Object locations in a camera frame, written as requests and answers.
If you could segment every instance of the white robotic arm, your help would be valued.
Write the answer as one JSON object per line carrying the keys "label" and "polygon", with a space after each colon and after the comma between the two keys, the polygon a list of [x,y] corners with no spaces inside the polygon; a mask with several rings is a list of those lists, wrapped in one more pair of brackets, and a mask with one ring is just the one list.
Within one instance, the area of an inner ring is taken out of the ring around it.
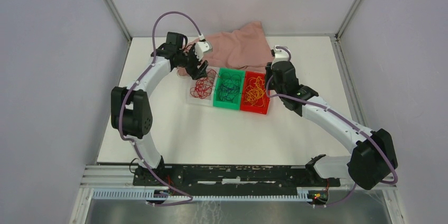
{"label": "white robotic arm", "polygon": [[387,131],[375,132],[346,118],[331,108],[315,90],[299,84],[287,48],[275,46],[272,55],[274,61],[266,66],[266,89],[273,89],[277,94],[268,96],[280,97],[287,109],[322,127],[351,154],[320,155],[307,164],[308,168],[313,168],[321,178],[353,179],[366,190],[383,181],[391,171],[395,172],[398,164]]}

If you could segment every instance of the white table surface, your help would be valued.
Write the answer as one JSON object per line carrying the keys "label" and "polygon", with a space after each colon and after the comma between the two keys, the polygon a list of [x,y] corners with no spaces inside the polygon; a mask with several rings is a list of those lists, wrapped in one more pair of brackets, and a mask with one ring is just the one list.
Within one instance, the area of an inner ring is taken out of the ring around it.
{"label": "white table surface", "polygon": [[[316,90],[329,104],[351,117],[330,38],[326,36],[267,37],[269,45],[292,52],[300,83]],[[156,45],[165,38],[156,38]],[[151,38],[133,38],[120,86],[145,69]],[[150,96],[151,134],[165,163],[304,165],[319,154],[348,155],[348,151],[316,124],[287,110],[280,99],[270,101],[267,115],[186,103],[189,79],[172,71]],[[98,162],[130,162],[130,143],[120,139],[109,123]]]}

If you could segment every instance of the metal frame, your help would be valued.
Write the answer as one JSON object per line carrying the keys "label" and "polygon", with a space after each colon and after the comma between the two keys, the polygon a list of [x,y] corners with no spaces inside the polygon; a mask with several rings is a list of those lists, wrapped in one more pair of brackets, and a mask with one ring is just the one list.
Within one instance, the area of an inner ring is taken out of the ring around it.
{"label": "metal frame", "polygon": [[336,38],[335,35],[330,37],[330,41],[331,45],[333,46],[336,63],[338,64],[339,74],[342,78],[342,85],[344,86],[344,90],[346,92],[350,113],[353,116],[352,119],[368,127],[369,125],[367,123],[364,112],[362,111],[358,93],[350,76],[349,66],[347,65],[344,53],[342,53],[340,41]]}
{"label": "metal frame", "polygon": [[[127,199],[127,200],[158,200],[152,194],[155,190],[165,190],[164,186],[133,186],[133,174],[127,165],[90,165],[86,166],[81,180],[75,206],[70,218],[70,223],[82,224],[87,219],[92,199]],[[331,187],[331,191],[349,190],[353,186],[352,181],[341,181],[340,187]],[[195,201],[296,201],[305,202],[309,190],[324,190],[321,188],[297,187],[297,197],[194,197]],[[405,219],[400,206],[397,187],[394,185],[378,184],[373,190],[380,190],[386,200],[386,208],[393,224],[404,224]]]}
{"label": "metal frame", "polygon": [[107,7],[109,8],[110,12],[112,13],[112,16],[114,17],[115,21],[117,22],[118,26],[120,27],[123,35],[127,39],[128,42],[132,40],[132,36],[129,33],[129,30],[126,27],[125,22],[123,21],[120,13],[118,12],[117,7],[115,6],[115,3],[113,0],[104,0]]}
{"label": "metal frame", "polygon": [[348,24],[350,23],[351,19],[353,18],[353,15],[355,14],[356,10],[358,9],[359,4],[362,0],[354,0],[353,4],[350,6],[350,9],[345,16],[344,20],[342,21],[341,26],[338,29],[338,32],[336,34],[337,40],[340,40],[342,35],[344,34],[344,31],[346,30]]}

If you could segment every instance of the black motor joint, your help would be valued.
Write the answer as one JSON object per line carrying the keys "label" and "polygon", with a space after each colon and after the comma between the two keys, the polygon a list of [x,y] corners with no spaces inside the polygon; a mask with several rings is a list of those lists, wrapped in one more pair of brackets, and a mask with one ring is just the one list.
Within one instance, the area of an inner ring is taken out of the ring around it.
{"label": "black motor joint", "polygon": [[195,52],[195,43],[186,50],[187,44],[188,38],[185,35],[168,32],[165,43],[156,49],[157,56],[168,59],[170,61],[171,70],[176,67],[185,68],[186,72],[193,80],[206,77],[206,69],[208,66],[207,60],[202,62],[198,59]]}

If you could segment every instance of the towel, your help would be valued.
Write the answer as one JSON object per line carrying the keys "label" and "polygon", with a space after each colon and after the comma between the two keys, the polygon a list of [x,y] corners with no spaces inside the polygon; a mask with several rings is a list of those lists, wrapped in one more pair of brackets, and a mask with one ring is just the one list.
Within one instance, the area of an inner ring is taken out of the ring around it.
{"label": "towel", "polygon": [[[206,40],[213,46],[213,51],[207,53],[202,60],[207,60],[212,67],[266,73],[266,63],[274,59],[261,22],[251,22],[231,33],[219,32],[208,35]],[[184,68],[179,68],[178,74],[187,75]]]}

